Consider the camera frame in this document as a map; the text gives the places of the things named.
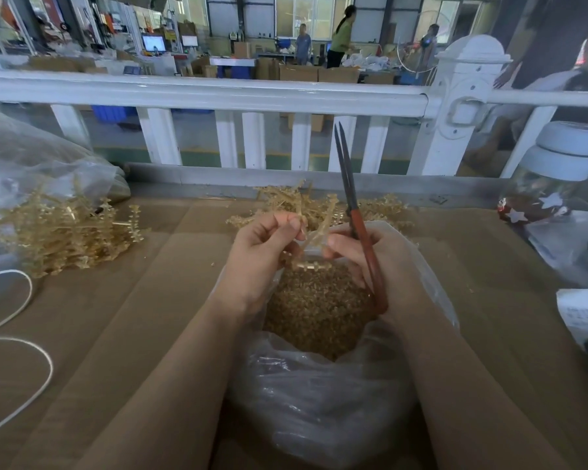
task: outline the floor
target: floor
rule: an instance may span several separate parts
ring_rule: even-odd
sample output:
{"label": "floor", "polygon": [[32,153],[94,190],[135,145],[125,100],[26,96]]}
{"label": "floor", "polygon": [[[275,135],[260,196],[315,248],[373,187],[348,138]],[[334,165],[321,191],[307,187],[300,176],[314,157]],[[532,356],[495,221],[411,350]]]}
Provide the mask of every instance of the floor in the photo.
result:
{"label": "floor", "polygon": [[[38,128],[61,135],[55,116],[45,105],[4,104],[3,111],[10,117],[30,123]],[[101,123],[92,111],[82,110],[83,119],[90,131],[94,149],[114,162],[150,162],[146,143],[141,132],[128,132],[116,124]],[[278,113],[266,113],[267,167],[290,170],[291,130],[287,118]],[[138,124],[137,117],[129,118]],[[186,166],[220,166],[216,120],[211,113],[173,112],[173,122],[181,158]],[[361,158],[366,144],[369,117],[358,117],[353,141],[353,171],[361,169]],[[415,119],[392,118],[385,142],[380,173],[403,175],[416,142],[419,125]],[[310,170],[327,171],[331,145],[330,123],[325,122],[322,132],[312,132],[310,144]],[[239,164],[244,166],[244,141],[241,113],[236,113],[236,140]]]}

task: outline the white railing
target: white railing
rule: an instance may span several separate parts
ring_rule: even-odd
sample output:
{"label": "white railing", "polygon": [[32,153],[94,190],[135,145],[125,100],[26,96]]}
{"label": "white railing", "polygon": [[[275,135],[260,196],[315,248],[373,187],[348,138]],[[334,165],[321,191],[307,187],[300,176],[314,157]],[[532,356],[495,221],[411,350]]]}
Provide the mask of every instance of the white railing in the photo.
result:
{"label": "white railing", "polygon": [[[421,119],[408,175],[457,173],[475,125],[488,103],[527,104],[533,111],[503,169],[509,177],[556,106],[587,106],[588,93],[494,90],[492,85],[509,56],[490,36],[462,38],[440,53],[430,87],[245,81],[235,79],[110,76],[66,72],[0,71],[0,102],[39,102],[52,106],[66,138],[91,148],[83,118],[74,105],[137,107],[154,164],[182,165],[171,108],[216,111],[223,167],[237,168],[233,111],[242,112],[246,168],[266,169],[264,112],[295,114],[292,170],[307,170],[311,114],[333,114],[345,127],[352,151],[357,116],[371,116],[362,173],[378,173],[390,117]],[[332,139],[329,171],[339,171]]]}

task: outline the scissors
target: scissors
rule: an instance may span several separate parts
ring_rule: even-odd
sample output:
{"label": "scissors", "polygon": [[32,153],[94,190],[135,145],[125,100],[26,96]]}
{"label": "scissors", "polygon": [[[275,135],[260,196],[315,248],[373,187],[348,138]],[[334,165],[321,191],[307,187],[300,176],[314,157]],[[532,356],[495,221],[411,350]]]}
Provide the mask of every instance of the scissors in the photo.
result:
{"label": "scissors", "polygon": [[362,213],[357,204],[357,195],[355,194],[355,182],[353,180],[353,168],[351,167],[351,157],[349,156],[349,148],[346,142],[346,135],[342,123],[334,125],[335,145],[337,147],[337,156],[340,160],[340,169],[342,171],[342,181],[344,182],[344,192],[346,193],[346,215],[349,217],[349,225],[351,226],[351,237],[357,239],[362,243],[364,249],[364,257],[370,272],[372,280],[372,291],[368,285],[366,288],[374,298],[375,307],[379,314],[385,313],[387,310],[387,295],[385,294],[385,286],[383,283],[383,275],[381,274],[381,267],[379,260],[372,248],[372,241],[368,235],[368,231],[364,225]]}

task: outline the green shirt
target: green shirt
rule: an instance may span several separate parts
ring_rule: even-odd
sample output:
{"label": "green shirt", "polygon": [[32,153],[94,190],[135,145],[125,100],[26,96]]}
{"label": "green shirt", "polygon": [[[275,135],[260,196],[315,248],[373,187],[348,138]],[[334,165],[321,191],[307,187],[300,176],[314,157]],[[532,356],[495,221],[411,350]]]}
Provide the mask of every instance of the green shirt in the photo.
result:
{"label": "green shirt", "polygon": [[346,53],[349,50],[349,45],[351,44],[352,28],[352,23],[348,21],[342,23],[340,30],[333,35],[333,38],[331,38],[331,51]]}

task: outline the screen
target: screen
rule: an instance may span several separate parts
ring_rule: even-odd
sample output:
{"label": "screen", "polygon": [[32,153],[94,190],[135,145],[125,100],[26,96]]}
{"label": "screen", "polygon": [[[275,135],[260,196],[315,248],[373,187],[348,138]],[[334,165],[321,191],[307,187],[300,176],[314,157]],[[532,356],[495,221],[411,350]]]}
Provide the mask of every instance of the screen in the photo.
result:
{"label": "screen", "polygon": [[143,47],[149,53],[154,53],[158,51],[159,53],[165,52],[165,43],[163,36],[153,36],[142,34],[141,38],[143,39]]}
{"label": "screen", "polygon": [[183,46],[198,46],[198,37],[196,36],[181,36],[183,38]]}

